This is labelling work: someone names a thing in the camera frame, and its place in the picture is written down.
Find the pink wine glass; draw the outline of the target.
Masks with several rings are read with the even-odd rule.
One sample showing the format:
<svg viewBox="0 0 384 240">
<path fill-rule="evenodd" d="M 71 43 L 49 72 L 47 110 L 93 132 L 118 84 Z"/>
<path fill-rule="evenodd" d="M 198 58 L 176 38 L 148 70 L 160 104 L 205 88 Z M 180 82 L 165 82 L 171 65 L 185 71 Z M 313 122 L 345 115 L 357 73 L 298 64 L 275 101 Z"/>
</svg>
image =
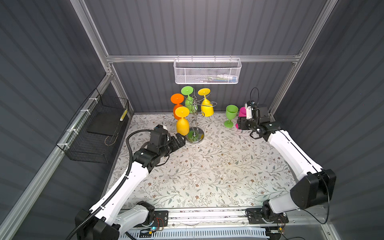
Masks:
<svg viewBox="0 0 384 240">
<path fill-rule="evenodd" d="M 243 117 L 247 117 L 247 111 L 246 111 L 246 108 L 245 107 L 242 107 L 242 108 L 240 108 L 240 110 L 239 110 L 239 117 L 238 117 L 238 120 L 240 119 L 240 118 L 243 118 Z"/>
</svg>

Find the chrome wine glass rack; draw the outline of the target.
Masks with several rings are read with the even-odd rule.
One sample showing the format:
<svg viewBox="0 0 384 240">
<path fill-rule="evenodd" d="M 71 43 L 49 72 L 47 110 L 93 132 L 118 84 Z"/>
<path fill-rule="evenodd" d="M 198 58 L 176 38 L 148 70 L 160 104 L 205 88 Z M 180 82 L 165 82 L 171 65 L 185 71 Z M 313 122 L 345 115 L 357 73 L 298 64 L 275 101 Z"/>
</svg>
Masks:
<svg viewBox="0 0 384 240">
<path fill-rule="evenodd" d="M 201 106 L 201 103 L 200 103 L 201 101 L 202 100 L 197 99 L 198 106 Z M 218 104 L 217 102 L 214 102 L 214 101 L 211 101 L 211 103 L 213 104 L 213 107 L 215 107 Z M 198 144 L 202 142 L 205 136 L 203 129 L 199 127 L 199 119 L 203 118 L 204 115 L 201 111 L 199 112 L 199 110 L 196 114 L 192 114 L 192 115 L 193 117 L 192 117 L 192 120 L 190 121 L 190 131 L 185 136 L 185 139 L 191 144 Z"/>
</svg>

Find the orange wine glass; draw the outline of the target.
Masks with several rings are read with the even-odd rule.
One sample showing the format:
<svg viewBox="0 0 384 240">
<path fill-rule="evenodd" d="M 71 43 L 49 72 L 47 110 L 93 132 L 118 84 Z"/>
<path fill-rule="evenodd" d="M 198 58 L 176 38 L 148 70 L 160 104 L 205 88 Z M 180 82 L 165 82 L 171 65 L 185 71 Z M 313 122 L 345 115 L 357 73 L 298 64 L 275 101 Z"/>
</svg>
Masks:
<svg viewBox="0 0 384 240">
<path fill-rule="evenodd" d="M 183 105 L 182 105 L 182 102 L 184 101 L 184 96 L 182 95 L 182 94 L 173 94 L 172 96 L 171 96 L 171 102 L 173 103 L 173 104 L 175 104 L 175 106 L 174 106 L 174 108 L 173 108 L 173 114 L 174 114 L 174 118 L 176 119 L 176 120 L 179 120 L 180 119 L 180 117 L 178 117 L 177 115 L 176 115 L 176 109 L 177 108 L 179 108 L 179 107 L 182 107 Z"/>
</svg>

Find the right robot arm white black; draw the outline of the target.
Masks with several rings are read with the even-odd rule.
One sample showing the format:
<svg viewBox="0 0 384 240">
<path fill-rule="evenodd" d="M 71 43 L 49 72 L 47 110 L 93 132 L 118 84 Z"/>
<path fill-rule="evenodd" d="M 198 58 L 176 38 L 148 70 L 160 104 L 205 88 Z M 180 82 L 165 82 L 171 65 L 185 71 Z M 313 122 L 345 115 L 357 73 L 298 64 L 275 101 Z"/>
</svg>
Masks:
<svg viewBox="0 0 384 240">
<path fill-rule="evenodd" d="M 263 203 L 263 218 L 269 220 L 276 215 L 292 210 L 306 210 L 320 204 L 330 204 L 337 176 L 313 161 L 283 130 L 278 122 L 272 122 L 265 106 L 249 101 L 240 110 L 237 126 L 250 130 L 271 144 L 289 165 L 297 183 L 290 192 Z"/>
</svg>

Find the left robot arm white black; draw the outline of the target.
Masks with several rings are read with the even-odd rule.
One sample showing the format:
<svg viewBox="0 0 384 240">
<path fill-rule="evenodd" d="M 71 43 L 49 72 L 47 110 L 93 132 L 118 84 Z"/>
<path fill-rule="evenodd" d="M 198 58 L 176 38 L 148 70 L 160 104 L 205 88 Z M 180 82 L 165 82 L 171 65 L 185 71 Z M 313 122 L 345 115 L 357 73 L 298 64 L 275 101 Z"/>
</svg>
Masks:
<svg viewBox="0 0 384 240">
<path fill-rule="evenodd" d="M 118 181 L 89 210 L 81 210 L 75 217 L 76 227 L 67 239 L 79 240 L 117 240 L 122 234 L 141 224 L 150 226 L 155 217 L 155 208 L 141 201 L 132 209 L 121 213 L 125 202 L 136 187 L 151 173 L 160 167 L 163 157 L 169 158 L 186 144 L 183 135 L 172 136 L 163 125 L 148 130 L 150 140 L 135 153 L 130 145 L 129 164 Z"/>
</svg>

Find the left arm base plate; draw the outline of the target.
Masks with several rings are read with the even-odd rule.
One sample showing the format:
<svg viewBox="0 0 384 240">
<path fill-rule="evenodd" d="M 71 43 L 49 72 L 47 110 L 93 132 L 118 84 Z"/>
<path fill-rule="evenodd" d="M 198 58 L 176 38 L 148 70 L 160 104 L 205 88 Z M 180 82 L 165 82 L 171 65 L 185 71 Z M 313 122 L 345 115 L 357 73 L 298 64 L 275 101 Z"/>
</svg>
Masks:
<svg viewBox="0 0 384 240">
<path fill-rule="evenodd" d="M 153 216 L 150 217 L 150 222 L 146 221 L 143 224 L 138 224 L 135 228 L 167 227 L 168 219 L 169 211 L 155 210 Z"/>
</svg>

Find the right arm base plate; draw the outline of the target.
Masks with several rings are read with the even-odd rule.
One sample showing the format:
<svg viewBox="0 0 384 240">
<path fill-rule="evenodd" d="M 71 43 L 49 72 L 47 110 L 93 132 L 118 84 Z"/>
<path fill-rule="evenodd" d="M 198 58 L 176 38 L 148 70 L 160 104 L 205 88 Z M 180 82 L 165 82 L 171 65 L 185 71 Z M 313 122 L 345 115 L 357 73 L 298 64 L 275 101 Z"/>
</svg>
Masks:
<svg viewBox="0 0 384 240">
<path fill-rule="evenodd" d="M 266 206 L 248 208 L 245 214 L 250 224 L 287 224 L 289 222 L 285 213 L 276 214 Z"/>
</svg>

